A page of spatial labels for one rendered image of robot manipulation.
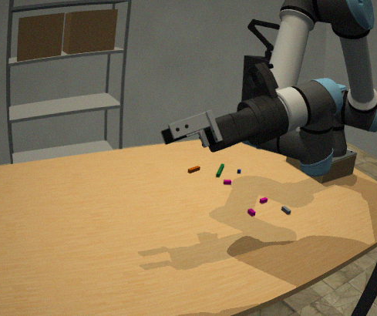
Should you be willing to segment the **green rod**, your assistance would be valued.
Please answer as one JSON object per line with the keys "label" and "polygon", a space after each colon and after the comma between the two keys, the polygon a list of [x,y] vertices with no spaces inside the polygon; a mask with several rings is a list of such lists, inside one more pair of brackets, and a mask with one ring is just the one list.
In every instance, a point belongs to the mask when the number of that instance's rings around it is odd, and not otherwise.
{"label": "green rod", "polygon": [[221,173],[222,173],[222,170],[224,168],[224,164],[222,163],[216,173],[216,177],[220,177]]}

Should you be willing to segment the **orange rod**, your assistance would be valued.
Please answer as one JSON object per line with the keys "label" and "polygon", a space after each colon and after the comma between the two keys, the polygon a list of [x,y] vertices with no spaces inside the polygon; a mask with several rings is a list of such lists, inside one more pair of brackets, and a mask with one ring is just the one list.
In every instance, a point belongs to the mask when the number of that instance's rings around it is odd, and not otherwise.
{"label": "orange rod", "polygon": [[200,170],[200,166],[195,166],[195,167],[188,169],[188,173],[193,173],[193,172],[196,172],[198,170]]}

